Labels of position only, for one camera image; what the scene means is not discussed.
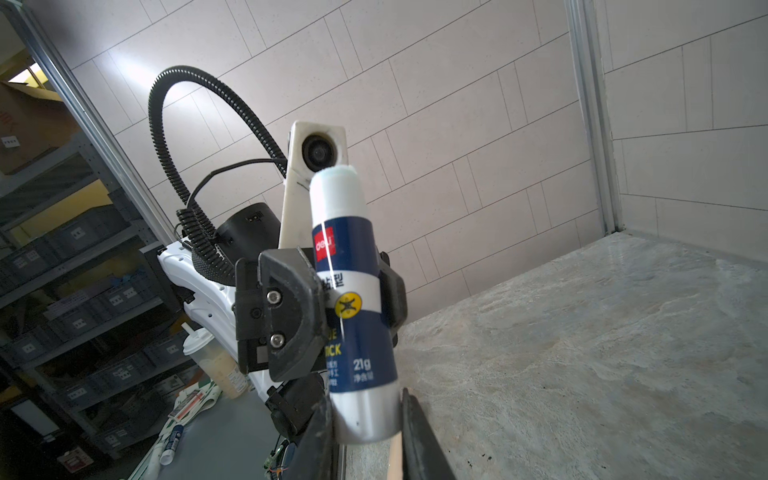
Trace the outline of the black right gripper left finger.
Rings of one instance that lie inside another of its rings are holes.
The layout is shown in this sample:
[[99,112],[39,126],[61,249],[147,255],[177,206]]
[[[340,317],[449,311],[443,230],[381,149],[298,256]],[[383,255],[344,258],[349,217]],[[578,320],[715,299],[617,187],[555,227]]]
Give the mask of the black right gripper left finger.
[[335,441],[330,399],[324,396],[313,409],[297,451],[286,471],[287,480],[333,478]]

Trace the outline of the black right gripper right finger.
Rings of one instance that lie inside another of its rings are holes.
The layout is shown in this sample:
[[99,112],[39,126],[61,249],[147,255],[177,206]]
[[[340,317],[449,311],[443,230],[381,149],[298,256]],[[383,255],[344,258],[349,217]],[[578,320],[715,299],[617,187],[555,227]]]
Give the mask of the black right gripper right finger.
[[418,399],[407,389],[402,393],[402,455],[404,479],[456,480]]

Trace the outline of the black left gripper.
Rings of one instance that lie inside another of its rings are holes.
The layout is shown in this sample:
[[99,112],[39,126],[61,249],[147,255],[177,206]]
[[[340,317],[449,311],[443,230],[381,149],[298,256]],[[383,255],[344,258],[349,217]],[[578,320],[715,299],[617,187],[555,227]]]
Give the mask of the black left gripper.
[[[382,313],[392,345],[408,319],[405,282],[379,253]],[[265,405],[276,430],[291,441],[304,434],[325,396],[320,371],[328,340],[325,296],[312,261],[300,248],[271,249],[235,267],[237,362],[244,373],[265,373],[274,385]]]

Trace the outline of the blue glue stick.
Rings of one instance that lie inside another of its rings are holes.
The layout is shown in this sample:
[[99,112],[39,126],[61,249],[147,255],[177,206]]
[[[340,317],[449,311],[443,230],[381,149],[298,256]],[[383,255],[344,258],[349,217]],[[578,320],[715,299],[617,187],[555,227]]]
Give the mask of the blue glue stick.
[[401,400],[379,255],[356,170],[339,165],[318,172],[310,206],[329,325],[324,355],[334,435],[345,445],[386,440],[401,429]]

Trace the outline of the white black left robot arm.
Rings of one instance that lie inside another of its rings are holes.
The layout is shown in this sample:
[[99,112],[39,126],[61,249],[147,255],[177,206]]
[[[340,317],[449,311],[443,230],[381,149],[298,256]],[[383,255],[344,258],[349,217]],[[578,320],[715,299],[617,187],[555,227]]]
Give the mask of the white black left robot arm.
[[407,317],[403,279],[373,245],[369,221],[344,216],[314,229],[308,248],[281,248],[259,203],[209,235],[189,209],[184,237],[158,262],[188,292],[189,316],[219,341],[256,388],[278,432],[299,440],[327,402],[341,444],[402,428],[394,360]]

